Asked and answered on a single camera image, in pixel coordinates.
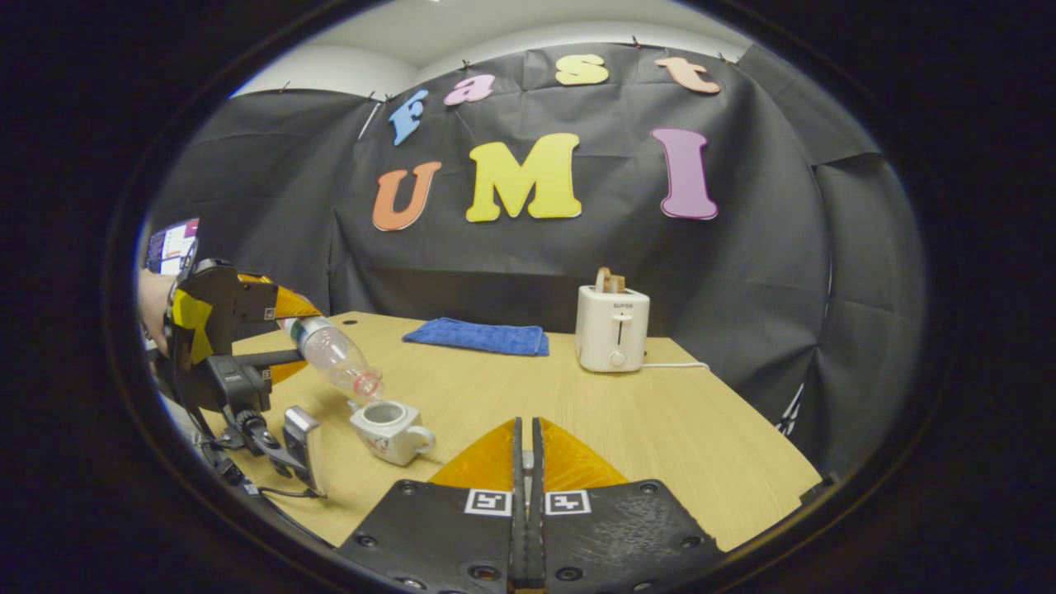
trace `black cloth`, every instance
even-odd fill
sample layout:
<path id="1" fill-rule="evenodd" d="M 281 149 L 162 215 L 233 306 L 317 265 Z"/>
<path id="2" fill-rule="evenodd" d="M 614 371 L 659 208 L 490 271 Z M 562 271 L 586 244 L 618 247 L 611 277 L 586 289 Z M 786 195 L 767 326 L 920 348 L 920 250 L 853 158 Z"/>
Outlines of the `black cloth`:
<path id="1" fill-rule="evenodd" d="M 608 79 L 562 86 L 554 62 L 571 54 L 603 57 Z M 721 92 L 677 83 L 655 63 L 672 56 L 705 67 Z M 444 104 L 479 74 L 495 76 L 489 97 Z M 394 146 L 389 116 L 421 89 L 420 126 Z M 708 138 L 716 218 L 660 210 L 668 178 L 649 134 L 658 127 Z M 555 132 L 580 138 L 571 168 L 582 214 L 533 219 L 525 208 L 513 219 L 503 209 L 468 222 L 469 152 L 502 142 L 523 163 Z M 399 210 L 410 171 L 430 161 L 441 168 L 420 217 L 376 228 L 378 178 L 409 171 Z M 202 219 L 201 255 L 267 274 L 327 314 L 572 332 L 577 287 L 607 265 L 650 297 L 649 335 L 706 361 L 772 423 L 803 386 L 790 439 L 823 472 L 848 468 L 888 428 L 926 310 L 912 208 L 882 148 L 824 89 L 755 47 L 737 64 L 663 48 L 545 48 L 384 105 L 322 91 L 234 97 L 175 164 L 153 222 L 191 216 Z"/>

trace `cup handle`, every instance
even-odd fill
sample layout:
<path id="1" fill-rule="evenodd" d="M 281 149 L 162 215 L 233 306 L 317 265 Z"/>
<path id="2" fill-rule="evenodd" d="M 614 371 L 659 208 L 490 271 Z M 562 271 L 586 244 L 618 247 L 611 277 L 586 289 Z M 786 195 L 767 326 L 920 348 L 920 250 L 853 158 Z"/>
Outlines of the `cup handle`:
<path id="1" fill-rule="evenodd" d="M 415 433 L 426 439 L 426 445 L 414 449 L 418 453 L 426 453 L 427 451 L 433 449 L 433 446 L 436 445 L 436 435 L 434 435 L 432 431 L 422 427 L 421 425 L 412 425 L 411 427 L 407 428 L 407 432 Z"/>

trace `white ceiling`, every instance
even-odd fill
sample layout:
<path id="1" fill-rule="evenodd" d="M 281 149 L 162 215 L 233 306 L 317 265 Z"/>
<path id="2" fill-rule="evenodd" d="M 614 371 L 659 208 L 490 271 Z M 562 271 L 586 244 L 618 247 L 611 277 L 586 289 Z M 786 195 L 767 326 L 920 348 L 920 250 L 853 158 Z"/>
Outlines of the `white ceiling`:
<path id="1" fill-rule="evenodd" d="M 642 22 L 751 44 L 695 8 L 670 0 L 393 0 L 308 42 L 360 48 L 422 68 L 503 35 L 576 21 Z"/>

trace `wall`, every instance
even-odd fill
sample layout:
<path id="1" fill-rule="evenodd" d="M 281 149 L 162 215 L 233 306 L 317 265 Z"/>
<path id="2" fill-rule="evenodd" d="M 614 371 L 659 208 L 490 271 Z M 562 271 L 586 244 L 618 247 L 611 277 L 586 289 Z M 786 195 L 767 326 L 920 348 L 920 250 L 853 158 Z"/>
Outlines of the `wall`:
<path id="1" fill-rule="evenodd" d="M 407 90 L 418 70 L 400 60 L 346 45 L 309 44 L 271 62 L 231 96 L 282 89 L 322 89 L 384 98 Z"/>
<path id="2" fill-rule="evenodd" d="M 638 42 L 645 45 L 678 48 L 709 56 L 718 56 L 721 52 L 722 56 L 731 61 L 737 61 L 751 44 L 751 41 L 743 38 L 741 38 L 742 42 L 731 43 L 690 31 L 640 22 L 569 22 L 504 35 L 478 45 L 459 50 L 458 53 L 440 58 L 419 70 L 415 76 L 415 83 L 461 68 L 464 59 L 479 62 L 504 54 L 565 43 L 590 41 L 630 43 L 631 36 L 637 37 Z"/>
<path id="3" fill-rule="evenodd" d="M 401 60 L 367 50 L 333 44 L 308 44 L 297 48 L 279 58 L 234 95 L 282 89 L 323 89 L 356 95 L 384 98 L 409 88 L 461 68 L 461 60 L 480 62 L 523 50 L 605 41 L 630 43 L 631 36 L 640 43 L 689 50 L 736 61 L 750 42 L 730 42 L 670 26 L 627 21 L 571 22 L 522 31 L 496 37 L 478 45 L 459 50 L 416 69 Z"/>

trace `blue towel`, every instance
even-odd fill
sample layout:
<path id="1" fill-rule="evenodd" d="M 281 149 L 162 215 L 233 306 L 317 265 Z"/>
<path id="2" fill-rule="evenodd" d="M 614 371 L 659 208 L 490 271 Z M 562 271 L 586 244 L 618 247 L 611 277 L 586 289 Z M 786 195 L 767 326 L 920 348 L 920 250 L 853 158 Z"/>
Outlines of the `blue towel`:
<path id="1" fill-rule="evenodd" d="M 445 345 L 508 355 L 546 356 L 550 341 L 538 326 L 488 326 L 451 318 L 427 321 L 403 337 L 404 342 Z"/>

